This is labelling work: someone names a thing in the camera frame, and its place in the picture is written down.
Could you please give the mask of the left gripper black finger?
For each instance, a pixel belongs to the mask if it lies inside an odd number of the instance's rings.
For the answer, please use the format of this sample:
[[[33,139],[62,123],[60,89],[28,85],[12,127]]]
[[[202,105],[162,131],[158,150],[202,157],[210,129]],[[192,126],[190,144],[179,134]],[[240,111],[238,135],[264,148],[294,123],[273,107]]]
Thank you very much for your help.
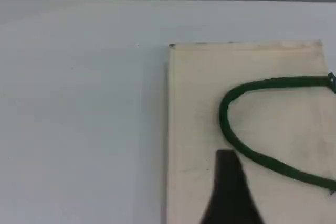
[[[201,223],[263,223],[233,150],[217,150],[213,191]]]

